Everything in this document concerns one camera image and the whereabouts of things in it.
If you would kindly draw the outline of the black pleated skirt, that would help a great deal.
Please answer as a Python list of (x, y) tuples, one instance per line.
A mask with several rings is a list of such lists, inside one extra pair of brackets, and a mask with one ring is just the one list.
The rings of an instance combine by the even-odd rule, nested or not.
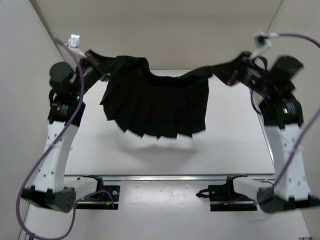
[(100, 104), (107, 120), (140, 137), (175, 139), (206, 130), (210, 66), (172, 77), (151, 72), (144, 57), (127, 63), (108, 81)]

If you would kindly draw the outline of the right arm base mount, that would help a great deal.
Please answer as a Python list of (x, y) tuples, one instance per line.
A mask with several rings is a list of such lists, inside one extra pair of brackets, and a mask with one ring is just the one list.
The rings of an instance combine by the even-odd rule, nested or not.
[(258, 210), (252, 199), (236, 193), (229, 183), (209, 185), (195, 195), (198, 198), (209, 199), (211, 212), (254, 212)]

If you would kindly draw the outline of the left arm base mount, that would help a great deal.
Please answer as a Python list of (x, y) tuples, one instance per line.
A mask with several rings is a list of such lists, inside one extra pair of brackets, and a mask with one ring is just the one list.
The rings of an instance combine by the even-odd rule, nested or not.
[(118, 210), (121, 186), (119, 181), (104, 181), (104, 190), (108, 193), (99, 193), (85, 197), (76, 206), (77, 210)]

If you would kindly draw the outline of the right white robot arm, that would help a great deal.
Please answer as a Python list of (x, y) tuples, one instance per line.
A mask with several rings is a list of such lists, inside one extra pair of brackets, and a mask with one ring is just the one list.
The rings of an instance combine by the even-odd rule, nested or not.
[(241, 83), (251, 94), (261, 97), (253, 108), (262, 118), (275, 176), (273, 184), (246, 175), (228, 177), (224, 195), (229, 200), (240, 196), (251, 199), (267, 214), (318, 207), (320, 199), (312, 194), (307, 182), (301, 147), (310, 124), (304, 123), (302, 105), (294, 96), (292, 81), (304, 65), (289, 55), (279, 56), (272, 66), (268, 66), (266, 58), (262, 58), (262, 63), (263, 66), (258, 66), (250, 59), (250, 53), (244, 51), (212, 70), (225, 85)]

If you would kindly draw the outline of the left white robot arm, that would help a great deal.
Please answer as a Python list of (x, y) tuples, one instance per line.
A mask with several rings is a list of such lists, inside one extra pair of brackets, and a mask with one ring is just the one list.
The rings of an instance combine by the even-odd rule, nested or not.
[(97, 81), (110, 80), (125, 63), (123, 57), (103, 57), (88, 50), (76, 68), (65, 61), (50, 68), (46, 148), (34, 181), (22, 190), (22, 199), (39, 208), (64, 213), (75, 208), (81, 199), (106, 199), (100, 176), (86, 175), (65, 184), (65, 169), (85, 111), (84, 94)]

